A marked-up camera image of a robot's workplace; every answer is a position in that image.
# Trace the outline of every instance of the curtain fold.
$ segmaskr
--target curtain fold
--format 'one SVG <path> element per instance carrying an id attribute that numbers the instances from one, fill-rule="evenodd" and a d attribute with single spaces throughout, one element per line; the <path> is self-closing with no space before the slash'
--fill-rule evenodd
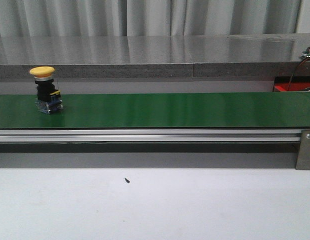
<path id="1" fill-rule="evenodd" d="M 300 0 L 0 0 L 0 36 L 293 33 Z"/>

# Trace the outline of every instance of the green belt surface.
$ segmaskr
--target green belt surface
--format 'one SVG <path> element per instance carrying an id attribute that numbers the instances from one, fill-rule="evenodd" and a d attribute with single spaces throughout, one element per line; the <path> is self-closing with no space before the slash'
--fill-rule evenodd
<path id="1" fill-rule="evenodd" d="M 52 115 L 35 99 L 0 95 L 0 129 L 310 128 L 310 92 L 62 95 Z"/>

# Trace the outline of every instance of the red object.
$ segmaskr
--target red object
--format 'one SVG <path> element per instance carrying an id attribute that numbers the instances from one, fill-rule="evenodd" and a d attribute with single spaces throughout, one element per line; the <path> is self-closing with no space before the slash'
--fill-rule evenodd
<path id="1" fill-rule="evenodd" d="M 292 82 L 289 87 L 289 91 L 301 91 L 305 88 L 310 88 L 310 82 Z M 274 92 L 286 92 L 288 83 L 275 83 Z"/>

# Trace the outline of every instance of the aluminum rail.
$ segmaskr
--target aluminum rail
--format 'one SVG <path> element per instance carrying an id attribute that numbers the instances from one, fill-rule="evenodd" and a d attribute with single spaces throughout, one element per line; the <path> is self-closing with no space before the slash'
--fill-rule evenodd
<path id="1" fill-rule="evenodd" d="M 299 142 L 303 129 L 37 129 L 0 130 L 0 143 Z"/>

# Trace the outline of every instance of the metal bracket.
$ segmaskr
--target metal bracket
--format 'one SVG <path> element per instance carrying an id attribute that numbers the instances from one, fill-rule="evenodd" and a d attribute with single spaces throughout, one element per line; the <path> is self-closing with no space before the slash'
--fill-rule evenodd
<path id="1" fill-rule="evenodd" d="M 310 130 L 301 133 L 296 169 L 310 170 Z"/>

